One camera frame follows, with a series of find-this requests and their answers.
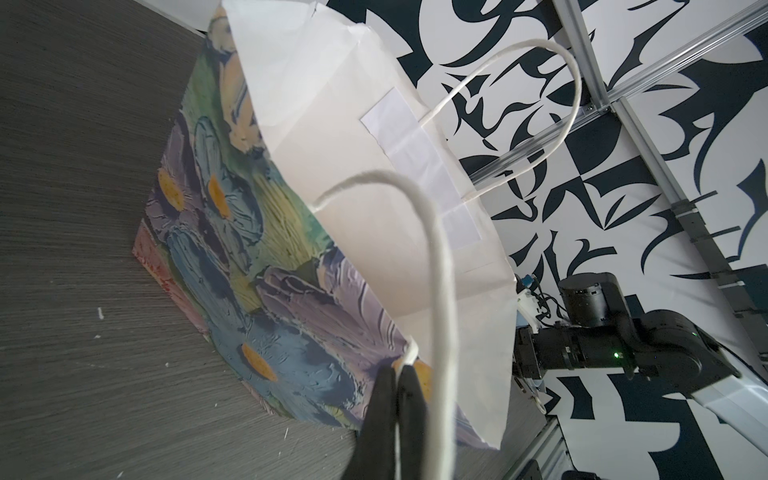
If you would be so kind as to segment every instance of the wood grain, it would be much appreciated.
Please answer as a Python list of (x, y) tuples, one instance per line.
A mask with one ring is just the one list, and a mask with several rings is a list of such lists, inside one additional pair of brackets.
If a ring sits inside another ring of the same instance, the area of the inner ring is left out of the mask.
[[(131, 256), (201, 42), (131, 0), (0, 5), (3, 478), (322, 479), (349, 458), (351, 432), (267, 415)], [(501, 478), (545, 423), (516, 390), (510, 409), (459, 478)]]

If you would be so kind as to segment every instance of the white rope handle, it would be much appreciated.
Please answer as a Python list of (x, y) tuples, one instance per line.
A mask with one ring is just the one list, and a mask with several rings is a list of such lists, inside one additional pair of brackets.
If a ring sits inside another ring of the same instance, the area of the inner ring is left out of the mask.
[(419, 357), (419, 344), (416, 343), (416, 341), (413, 339), (412, 336), (408, 336), (408, 339), (406, 339), (406, 350), (402, 354), (402, 357), (400, 357), (401, 362), (397, 367), (396, 376), (397, 378), (400, 378), (400, 373), (402, 373), (402, 367), (406, 365), (413, 366), (413, 363), (418, 359)]
[[(413, 180), (390, 170), (371, 170), (347, 178), (309, 205), (315, 213), (334, 197), (358, 185), (387, 184), (402, 191), (422, 222), (429, 245), (429, 283), (432, 303), (434, 376), (432, 403), (427, 415), (424, 480), (450, 480), (456, 456), (455, 409), (458, 388), (458, 320), (453, 255), (435, 203)], [(406, 356), (415, 357), (409, 348)]]
[(568, 133), (571, 131), (571, 127), (574, 124), (574, 120), (576, 120), (576, 114), (578, 113), (578, 109), (579, 109), (579, 101), (581, 100), (581, 73), (579, 73), (576, 59), (565, 48), (561, 47), (560, 45), (558, 45), (557, 43), (551, 40), (544, 40), (543, 38), (531, 38), (529, 40), (521, 41), (519, 43), (510, 45), (507, 48), (503, 48), (499, 50), (497, 53), (492, 55), (488, 60), (483, 62), (482, 65), (477, 67), (475, 71), (473, 71), (471, 74), (467, 76), (467, 78), (465, 78), (458, 85), (456, 85), (456, 87), (453, 90), (451, 90), (451, 92), (448, 95), (446, 95), (445, 98), (443, 98), (440, 101), (440, 103), (438, 103), (428, 114), (424, 115), (424, 117), (422, 117), (422, 119), (419, 121), (419, 125), (421, 125), (422, 127), (426, 125), (442, 110), (443, 107), (445, 107), (448, 104), (448, 102), (451, 101), (452, 98), (456, 96), (456, 94), (458, 94), (461, 91), (462, 88), (464, 88), (470, 81), (472, 81), (473, 78), (477, 77), (480, 73), (482, 73), (483, 70), (493, 65), (499, 58), (503, 57), (507, 53), (520, 50), (522, 48), (529, 48), (529, 47), (546, 48), (547, 50), (553, 51), (557, 55), (560, 55), (563, 58), (563, 60), (565, 60), (565, 64), (568, 66), (568, 70), (571, 71), (571, 75), (574, 78), (574, 102), (573, 102), (573, 106), (571, 107), (571, 113), (568, 115), (568, 119), (565, 122), (565, 126), (560, 130), (560, 134), (554, 140), (554, 142), (552, 143), (552, 146), (549, 147), (548, 149), (545, 149), (543, 155), (537, 158), (533, 163), (530, 163), (525, 167), (523, 167), (521, 170), (514, 172), (512, 175), (508, 177), (500, 177), (494, 180), (493, 183), (488, 184), (486, 187), (483, 187), (480, 190), (466, 194), (463, 199), (464, 203), (469, 202), (470, 200), (474, 200), (475, 198), (488, 193), (494, 188), (500, 187), (501, 185), (506, 184), (510, 180), (519, 177), (525, 172), (533, 170), (541, 162), (547, 160), (547, 158), (550, 155), (552, 155), (552, 152), (557, 150), (558, 147), (562, 145), (562, 143), (565, 141), (565, 138), (568, 136)]

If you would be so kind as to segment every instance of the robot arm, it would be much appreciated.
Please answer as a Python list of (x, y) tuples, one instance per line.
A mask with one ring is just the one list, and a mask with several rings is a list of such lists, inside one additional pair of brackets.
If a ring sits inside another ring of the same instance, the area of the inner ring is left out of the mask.
[(579, 273), (558, 288), (573, 325), (518, 329), (515, 375), (620, 366), (630, 379), (636, 370), (663, 378), (768, 455), (768, 386), (715, 339), (670, 310), (631, 318), (611, 273)]

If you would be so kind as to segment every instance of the flower print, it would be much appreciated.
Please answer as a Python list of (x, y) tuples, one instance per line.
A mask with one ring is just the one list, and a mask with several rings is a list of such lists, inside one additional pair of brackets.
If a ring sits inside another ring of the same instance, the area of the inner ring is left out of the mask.
[[(323, 254), (314, 276), (316, 284), (297, 273), (267, 268), (255, 282), (264, 309), (308, 331), (344, 362), (360, 385), (372, 386), (379, 367), (402, 355), (405, 339), (338, 248)], [(365, 388), (361, 401), (350, 409), (358, 420), (369, 397), (370, 389)]]
[(227, 256), (248, 274), (263, 233), (261, 210), (248, 183), (231, 173), (221, 158), (214, 125), (208, 117), (197, 121), (194, 156), (200, 171), (205, 217), (221, 240)]
[(232, 38), (230, 30), (230, 21), (227, 18), (227, 11), (219, 5), (214, 16), (210, 20), (208, 27), (208, 41), (214, 50), (222, 54), (235, 52), (235, 41)]
[(359, 403), (359, 383), (310, 335), (262, 310), (240, 308), (216, 259), (197, 233), (174, 226), (167, 236), (174, 265), (207, 314), (211, 339), (237, 374), (278, 410), (337, 424), (326, 406)]
[(232, 146), (243, 153), (253, 148), (265, 148), (236, 52), (219, 67), (219, 89), (221, 110), (230, 126)]
[(161, 242), (165, 241), (173, 225), (183, 224), (201, 232), (206, 245), (216, 253), (226, 270), (228, 262), (223, 247), (202, 214), (202, 208), (200, 178), (194, 166), (187, 121), (179, 112), (165, 145), (155, 187), (147, 202), (147, 218)]

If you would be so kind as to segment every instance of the bag handle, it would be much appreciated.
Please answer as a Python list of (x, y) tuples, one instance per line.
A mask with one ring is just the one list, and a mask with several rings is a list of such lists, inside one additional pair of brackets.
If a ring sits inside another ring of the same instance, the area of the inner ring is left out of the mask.
[(464, 196), (463, 203), (467, 203), (470, 200), (474, 200), (477, 197), (480, 197), (483, 194), (488, 193), (489, 191), (493, 190), (496, 187), (500, 187), (503, 184), (506, 184), (510, 180), (513, 180), (520, 175), (524, 174), (525, 172), (528, 172), (530, 170), (533, 170), (536, 168), (537, 165), (539, 165), (541, 162), (547, 160), (547, 158), (552, 155), (552, 152), (558, 149), (560, 145), (565, 141), (565, 138), (568, 136), (568, 133), (571, 131), (571, 127), (574, 124), (574, 120), (576, 120), (576, 115), (578, 114), (579, 109), (579, 101), (581, 100), (581, 73), (579, 73), (578, 64), (576, 63), (576, 59), (574, 58), (571, 53), (560, 46), (559, 44), (551, 41), (551, 40), (544, 40), (543, 38), (531, 38), (529, 40), (521, 41), (519, 43), (515, 43), (513, 45), (508, 46), (507, 48), (503, 48), (502, 50), (499, 50), (496, 54), (491, 56), (488, 60), (483, 62), (482, 65), (477, 67), (475, 71), (473, 71), (471, 74), (467, 76), (464, 80), (462, 80), (456, 87), (451, 90), (450, 93), (448, 93), (445, 98), (443, 98), (429, 113), (424, 115), (422, 119), (419, 121), (420, 126), (424, 126), (428, 124), (441, 110), (443, 107), (445, 107), (448, 102), (451, 101), (452, 98), (456, 96), (470, 81), (472, 81), (473, 78), (477, 77), (479, 74), (482, 73), (483, 70), (493, 65), (499, 58), (505, 56), (507, 53), (511, 53), (513, 51), (521, 50), (523, 48), (529, 48), (529, 47), (540, 47), (540, 48), (546, 48), (549, 51), (554, 52), (557, 55), (560, 55), (563, 60), (565, 60), (565, 64), (568, 66), (568, 70), (571, 71), (571, 76), (574, 78), (574, 101), (573, 105), (571, 106), (571, 113), (568, 115), (568, 119), (565, 122), (565, 126), (560, 130), (560, 134), (557, 138), (552, 142), (551, 147), (544, 150), (544, 154), (541, 155), (539, 158), (537, 158), (532, 163), (529, 163), (519, 171), (513, 173), (512, 175), (508, 177), (500, 177), (497, 180), (494, 180), (492, 183), (488, 184), (487, 186), (481, 188), (480, 190), (475, 190), (474, 192), (470, 192)]

